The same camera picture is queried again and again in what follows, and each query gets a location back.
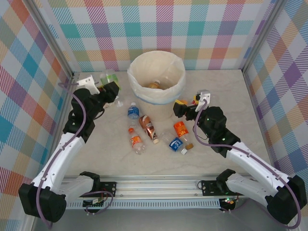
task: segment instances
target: water bottle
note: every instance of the water bottle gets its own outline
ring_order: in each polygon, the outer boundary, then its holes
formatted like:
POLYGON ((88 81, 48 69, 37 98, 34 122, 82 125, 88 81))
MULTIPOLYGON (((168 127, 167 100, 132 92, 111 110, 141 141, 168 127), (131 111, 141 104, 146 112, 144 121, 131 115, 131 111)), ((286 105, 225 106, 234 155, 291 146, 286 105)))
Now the water bottle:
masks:
POLYGON ((145 147, 143 145, 143 142, 140 136, 135 132, 133 128, 129 128, 128 132, 130 136, 130 143, 131 143, 133 150, 137 154, 141 155, 142 153, 144 153, 145 147))
POLYGON ((164 131, 161 135, 161 139, 175 152, 180 152, 183 155, 187 153, 183 142, 176 136, 172 135, 168 131, 164 131))
POLYGON ((177 133, 179 139, 184 143, 185 148, 190 150, 193 148, 193 144, 189 135, 189 132, 182 120, 178 120, 174 125, 174 130, 177 133))
POLYGON ((130 107, 128 108, 127 116, 129 119, 129 127, 136 128, 139 119, 139 108, 137 107, 136 103, 131 103, 130 107))

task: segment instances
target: colorful plaid wall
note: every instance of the colorful plaid wall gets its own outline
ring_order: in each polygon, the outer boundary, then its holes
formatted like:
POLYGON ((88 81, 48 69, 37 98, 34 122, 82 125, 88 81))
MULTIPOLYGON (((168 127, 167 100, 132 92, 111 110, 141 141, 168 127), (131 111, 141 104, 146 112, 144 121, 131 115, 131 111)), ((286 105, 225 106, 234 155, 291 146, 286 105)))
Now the colorful plaid wall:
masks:
POLYGON ((308 192, 307 12, 308 0, 288 1, 246 79, 275 167, 308 192))
POLYGON ((81 71, 127 70, 152 50, 175 53, 188 70, 238 69, 274 2, 36 0, 72 69, 81 71))
POLYGON ((45 163, 67 79, 22 0, 0 0, 0 231, 24 218, 18 189, 45 163))

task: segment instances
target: blue label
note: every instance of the blue label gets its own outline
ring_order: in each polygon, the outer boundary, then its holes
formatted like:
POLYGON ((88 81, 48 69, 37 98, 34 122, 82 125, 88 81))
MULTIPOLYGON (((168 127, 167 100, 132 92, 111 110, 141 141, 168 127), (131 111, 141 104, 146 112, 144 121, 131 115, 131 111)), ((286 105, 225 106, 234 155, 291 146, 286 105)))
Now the blue label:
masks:
POLYGON ((127 115, 130 115, 130 114, 136 114, 137 116, 139 116, 139 109, 138 109, 138 107, 136 107, 136 106, 129 107, 127 115))
POLYGON ((177 151, 180 146, 183 144, 183 142, 176 137, 173 141, 171 141, 171 143, 169 144, 169 147, 173 150, 173 151, 177 151))

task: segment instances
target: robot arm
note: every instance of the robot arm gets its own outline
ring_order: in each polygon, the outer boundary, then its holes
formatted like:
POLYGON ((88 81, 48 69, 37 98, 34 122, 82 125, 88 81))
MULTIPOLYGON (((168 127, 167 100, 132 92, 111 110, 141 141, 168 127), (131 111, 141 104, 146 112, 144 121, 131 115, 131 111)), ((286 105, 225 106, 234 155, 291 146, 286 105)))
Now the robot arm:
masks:
POLYGON ((25 213, 40 217, 36 202, 36 195, 39 190, 41 211, 44 218, 51 222, 57 222, 62 217, 66 204, 87 192, 96 192, 101 189, 99 175, 89 172, 81 173, 77 179, 65 185, 64 188, 61 188, 61 183, 73 159, 94 130, 93 121, 99 113, 104 113, 103 106, 106 103, 115 100, 119 87, 115 82, 112 82, 106 84, 104 88, 97 89, 92 77, 81 80, 78 84, 85 86, 85 88, 74 92, 86 112, 84 126, 82 127, 84 122, 83 110, 76 99, 73 98, 71 101, 73 110, 69 113, 59 145, 31 184, 22 184, 18 191, 25 213))
POLYGON ((249 150, 226 128, 227 119, 220 107, 208 107, 198 113, 207 106, 208 97, 208 91, 200 91, 196 95, 198 105, 186 106, 176 101, 173 111, 177 117, 185 115, 186 120, 195 120, 195 125, 208 137, 208 144, 200 141, 202 144, 211 146, 216 153, 237 163, 257 180, 245 179, 227 169, 217 177, 218 188, 224 194, 240 193, 261 203, 276 220, 288 224, 298 211, 294 197, 300 209, 307 204, 304 181, 297 175, 291 178, 280 172, 249 150))

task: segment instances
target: marble surface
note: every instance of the marble surface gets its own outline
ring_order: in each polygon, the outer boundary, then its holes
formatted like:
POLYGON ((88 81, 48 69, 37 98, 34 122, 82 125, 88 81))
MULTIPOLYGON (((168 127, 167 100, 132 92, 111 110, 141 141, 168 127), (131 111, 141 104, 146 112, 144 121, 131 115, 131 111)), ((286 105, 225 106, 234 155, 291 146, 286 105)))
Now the marble surface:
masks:
MULTIPOLYGON (((129 86, 127 73, 116 74, 122 87, 120 97, 124 106, 108 107, 104 115, 95 121, 95 129, 90 139, 80 150, 66 175, 79 175, 83 171, 121 176, 219 174, 227 168, 245 173, 236 163, 199 144, 192 134, 193 121, 185 122, 194 143, 194 148, 186 155, 173 152, 162 141, 154 145, 141 127, 136 131, 146 145, 146 152, 137 155, 129 143, 127 120, 127 109, 131 102, 136 101, 136 97, 129 86)), ((81 73, 79 79, 88 75, 81 73)), ((187 71, 186 78, 183 98, 191 99, 201 89, 210 90, 210 105, 221 107, 227 117, 227 128, 255 154, 269 163, 269 156, 241 71, 187 71)), ((172 118, 154 122, 154 127, 158 135, 165 129, 174 132, 172 118)), ((198 132, 204 137, 201 130, 198 129, 198 132)))

